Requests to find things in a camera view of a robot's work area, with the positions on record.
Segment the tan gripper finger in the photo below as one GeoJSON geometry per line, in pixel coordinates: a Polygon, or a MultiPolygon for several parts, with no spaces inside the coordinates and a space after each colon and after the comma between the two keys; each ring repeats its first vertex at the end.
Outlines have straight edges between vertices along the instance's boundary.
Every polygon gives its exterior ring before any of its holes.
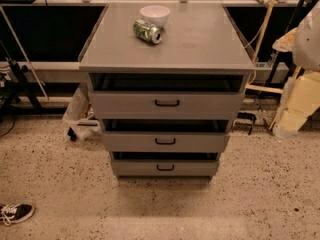
{"type": "Polygon", "coordinates": [[[307,71],[297,79],[290,77],[275,116],[273,134],[281,138],[295,135],[319,108],[320,73],[307,71]]]}

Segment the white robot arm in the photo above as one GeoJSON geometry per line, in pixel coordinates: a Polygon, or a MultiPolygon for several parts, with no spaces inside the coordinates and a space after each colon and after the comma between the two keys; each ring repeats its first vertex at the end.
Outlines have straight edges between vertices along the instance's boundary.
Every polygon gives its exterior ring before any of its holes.
{"type": "Polygon", "coordinates": [[[293,62],[305,72],[284,86],[273,126],[282,138],[295,135],[320,108],[320,1],[299,23],[292,42],[293,62]]]}

